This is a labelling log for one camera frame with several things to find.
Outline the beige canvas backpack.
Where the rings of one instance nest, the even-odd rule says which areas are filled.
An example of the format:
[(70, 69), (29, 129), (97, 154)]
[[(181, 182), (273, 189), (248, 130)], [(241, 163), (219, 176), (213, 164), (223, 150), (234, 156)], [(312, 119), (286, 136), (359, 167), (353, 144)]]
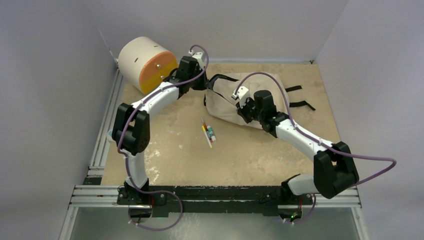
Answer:
[(204, 97), (204, 105), (209, 115), (239, 126), (262, 129), (261, 124), (252, 120), (247, 123), (237, 113), (237, 107), (241, 107), (247, 98), (253, 98), (254, 93), (261, 90), (270, 91), (277, 111), (286, 113), (291, 108), (308, 106), (313, 108), (307, 101), (291, 101), (288, 93), (301, 90), (301, 85), (284, 87), (282, 80), (277, 74), (267, 73), (249, 76), (249, 72), (242, 73), (218, 73), (209, 79), (209, 86)]

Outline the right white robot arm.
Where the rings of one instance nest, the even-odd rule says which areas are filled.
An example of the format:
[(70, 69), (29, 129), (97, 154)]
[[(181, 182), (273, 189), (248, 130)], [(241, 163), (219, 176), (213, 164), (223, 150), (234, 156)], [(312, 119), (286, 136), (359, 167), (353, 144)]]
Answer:
[(236, 112), (246, 123), (259, 122), (273, 137), (283, 140), (308, 157), (313, 163), (312, 174), (297, 174), (281, 183), (280, 196), (288, 204), (303, 194), (320, 194), (331, 199), (356, 185), (360, 178), (349, 146), (332, 143), (307, 131), (289, 115), (277, 110), (270, 91), (258, 90), (253, 96), (246, 87), (232, 94)]

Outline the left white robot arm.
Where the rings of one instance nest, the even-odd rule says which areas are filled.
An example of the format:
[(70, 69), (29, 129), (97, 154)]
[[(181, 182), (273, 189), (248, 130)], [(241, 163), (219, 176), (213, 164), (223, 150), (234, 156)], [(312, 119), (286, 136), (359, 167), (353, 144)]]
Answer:
[(111, 136), (124, 158), (124, 186), (130, 189), (129, 197), (136, 204), (146, 203), (151, 194), (144, 159), (151, 140), (151, 120), (190, 89), (205, 89), (208, 64), (205, 52), (183, 56), (178, 67), (163, 77), (151, 93), (133, 104), (122, 103), (118, 107)]

